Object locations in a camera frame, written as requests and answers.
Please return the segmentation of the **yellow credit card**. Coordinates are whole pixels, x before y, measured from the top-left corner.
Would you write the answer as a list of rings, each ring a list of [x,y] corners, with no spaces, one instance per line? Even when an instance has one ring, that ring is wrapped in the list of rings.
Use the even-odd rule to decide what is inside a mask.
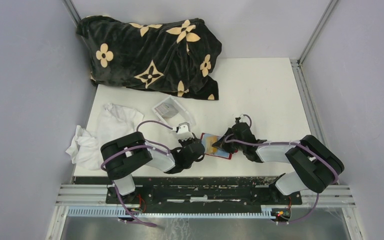
[[[206,144],[206,154],[207,155],[215,155],[217,153],[218,149],[216,147],[212,146],[212,143],[207,143]]]

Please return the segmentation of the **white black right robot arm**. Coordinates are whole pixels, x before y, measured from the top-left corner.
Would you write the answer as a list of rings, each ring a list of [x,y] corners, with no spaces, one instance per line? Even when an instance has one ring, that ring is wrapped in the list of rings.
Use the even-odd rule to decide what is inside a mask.
[[[212,147],[229,154],[242,152],[255,163],[290,164],[293,171],[277,177],[268,191],[275,204],[282,204],[289,195],[303,190],[320,194],[336,183],[345,169],[342,161],[311,134],[296,141],[268,141],[257,139],[245,122],[228,128]]]

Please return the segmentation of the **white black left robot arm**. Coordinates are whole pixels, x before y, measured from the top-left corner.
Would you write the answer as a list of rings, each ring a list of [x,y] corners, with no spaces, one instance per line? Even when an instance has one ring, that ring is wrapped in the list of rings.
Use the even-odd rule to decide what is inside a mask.
[[[204,159],[205,148],[195,135],[179,143],[180,147],[162,150],[136,131],[105,143],[100,148],[103,158],[100,167],[114,184],[118,197],[129,204],[138,195],[132,176],[134,171],[149,166],[166,174],[177,174]]]

